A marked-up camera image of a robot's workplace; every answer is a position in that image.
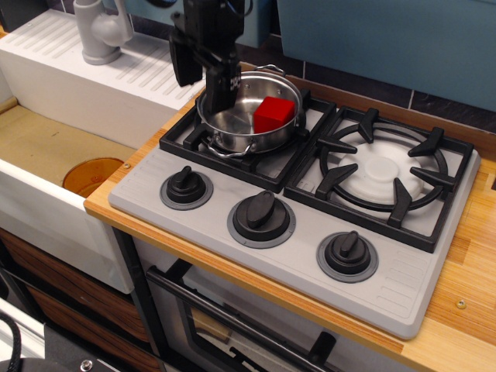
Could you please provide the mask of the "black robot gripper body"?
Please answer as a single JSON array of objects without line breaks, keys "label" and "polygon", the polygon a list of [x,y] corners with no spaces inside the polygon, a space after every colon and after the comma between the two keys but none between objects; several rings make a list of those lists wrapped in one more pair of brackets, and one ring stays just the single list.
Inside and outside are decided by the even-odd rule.
[{"label": "black robot gripper body", "polygon": [[243,35],[244,1],[184,1],[172,14],[174,30],[185,35],[203,68],[238,64],[237,39]]}]

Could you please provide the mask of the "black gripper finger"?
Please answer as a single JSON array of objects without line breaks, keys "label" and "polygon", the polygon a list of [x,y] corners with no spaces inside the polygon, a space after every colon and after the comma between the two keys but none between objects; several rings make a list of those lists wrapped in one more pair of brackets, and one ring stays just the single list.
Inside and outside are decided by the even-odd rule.
[{"label": "black gripper finger", "polygon": [[241,83],[241,66],[220,64],[207,70],[204,110],[216,114],[232,108]]},{"label": "black gripper finger", "polygon": [[188,38],[174,30],[170,34],[170,55],[176,80],[180,87],[194,84],[202,79],[203,67],[195,59],[195,49]]}]

